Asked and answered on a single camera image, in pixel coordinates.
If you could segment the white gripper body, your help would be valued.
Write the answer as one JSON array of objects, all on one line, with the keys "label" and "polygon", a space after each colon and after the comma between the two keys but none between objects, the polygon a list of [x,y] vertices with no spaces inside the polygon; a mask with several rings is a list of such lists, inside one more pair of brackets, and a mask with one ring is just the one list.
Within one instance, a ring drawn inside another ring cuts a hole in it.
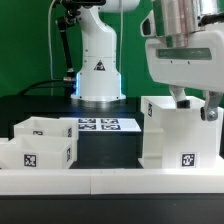
[{"label": "white gripper body", "polygon": [[155,82],[224,92],[223,32],[195,33],[186,48],[167,48],[159,39],[148,39],[145,49]]}]

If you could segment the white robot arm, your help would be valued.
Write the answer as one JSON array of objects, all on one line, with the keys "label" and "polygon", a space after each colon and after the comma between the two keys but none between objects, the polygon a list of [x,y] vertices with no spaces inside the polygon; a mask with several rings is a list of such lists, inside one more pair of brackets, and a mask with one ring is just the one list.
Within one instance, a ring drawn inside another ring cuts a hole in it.
[{"label": "white robot arm", "polygon": [[[59,32],[79,24],[82,69],[73,70],[63,38],[68,73],[76,78],[75,99],[85,102],[121,100],[121,75],[116,69],[116,33],[101,12],[132,11],[140,0],[56,0],[66,10],[57,22]],[[169,86],[178,108],[188,108],[186,88],[204,92],[201,118],[214,121],[224,96],[224,12],[219,0],[151,0],[152,9],[141,23],[152,79]]]}]

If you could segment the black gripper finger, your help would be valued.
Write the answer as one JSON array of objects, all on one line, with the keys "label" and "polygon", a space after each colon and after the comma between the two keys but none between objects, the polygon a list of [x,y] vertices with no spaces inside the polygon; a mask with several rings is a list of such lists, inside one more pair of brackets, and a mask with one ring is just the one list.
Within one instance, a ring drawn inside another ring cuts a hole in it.
[{"label": "black gripper finger", "polygon": [[181,86],[170,85],[169,91],[173,97],[176,107],[178,109],[189,109],[190,101],[187,99],[185,94],[185,88]]},{"label": "black gripper finger", "polygon": [[203,121],[215,121],[218,119],[218,107],[223,94],[214,91],[204,91],[205,104],[200,109],[201,119]]}]

